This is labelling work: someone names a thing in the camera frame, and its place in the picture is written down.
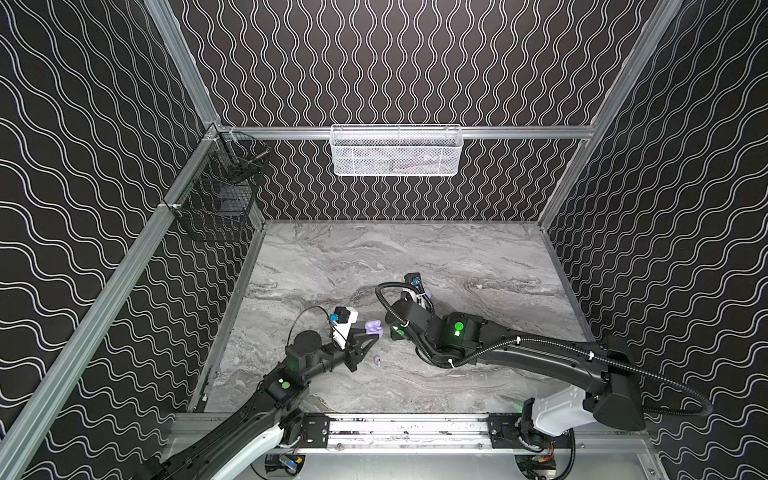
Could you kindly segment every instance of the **gray marble surface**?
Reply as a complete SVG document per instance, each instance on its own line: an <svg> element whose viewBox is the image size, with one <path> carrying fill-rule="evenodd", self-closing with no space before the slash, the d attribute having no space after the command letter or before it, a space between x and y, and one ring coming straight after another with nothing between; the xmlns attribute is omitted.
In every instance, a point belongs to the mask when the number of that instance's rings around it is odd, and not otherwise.
<svg viewBox="0 0 768 480"><path fill-rule="evenodd" d="M207 412L232 412L280 361L304 308L353 306L384 318L374 286L420 272L438 315L462 311L527 332L583 340L568 298L532 224L271 223L214 381ZM390 293L392 301L399 295ZM326 338L325 316L294 329ZM376 366L373 357L381 358ZM423 363L410 342L385 335L355 373L313 380L303 406L321 412L515 412L564 383L501 366L455 371Z"/></svg>

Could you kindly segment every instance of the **corrugated black cable hose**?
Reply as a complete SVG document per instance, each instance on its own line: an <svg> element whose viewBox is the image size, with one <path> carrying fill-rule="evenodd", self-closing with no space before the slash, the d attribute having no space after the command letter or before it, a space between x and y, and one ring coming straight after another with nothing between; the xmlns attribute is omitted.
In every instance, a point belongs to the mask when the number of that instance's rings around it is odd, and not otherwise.
<svg viewBox="0 0 768 480"><path fill-rule="evenodd" d="M472 360L477 359L478 357L488 352L503 348L505 346L518 346L518 345L521 345L522 343L537 343L540 345L553 346L553 347L565 350L567 352L576 353L584 357L588 357L588 358L592 357L592 359L596 362L603 363L607 366L612 366L616 369L624 370L625 372L630 372L639 376L644 376L648 379L652 379L659 383L663 383L664 385L669 385L674 389L690 394L701 405L701 407L697 410L669 409L667 407L643 405L643 412L645 413L657 414L657 415L660 415L660 414L661 415L678 415L678 416L707 416L710 413L712 413L712 402L710 402L710 400L706 396L699 393L696 389L693 389L688 385L685 385L684 383L677 382L672 379L668 379L667 377L662 376L660 373L651 372L646 369L629 365L628 363L625 363L625 362L620 362L615 359L609 359L606 356L601 356L601 355L598 355L597 353L593 353L588 350L581 349L576 346L572 346L569 342L566 342L566 341L550 339L543 336L532 335L530 333L527 333L524 336L519 336L515 338L501 339L498 342L492 343L489 346L485 346L480 350L476 350L473 353L470 353L469 355L454 361L453 363L440 362L432 358L432 354L424 344L424 340L421 338L421 336L413 330L413 328L409 325L409 322L406 319L402 318L392 308L392 305L389 304L387 299L384 298L384 294L382 293L382 290L385 288L407 288L415 291L415 287L404 282L380 283L378 286L376 286L376 298L379 299L379 302L381 302L381 304L384 306L387 312L391 313L392 316L394 316L397 319L397 321L400 323L400 327L408 333L409 337L415 343L416 348L422 354L421 355L422 359L425 359L427 362L441 369L453 369L453 368L465 365L468 362L471 362Z"/></svg>

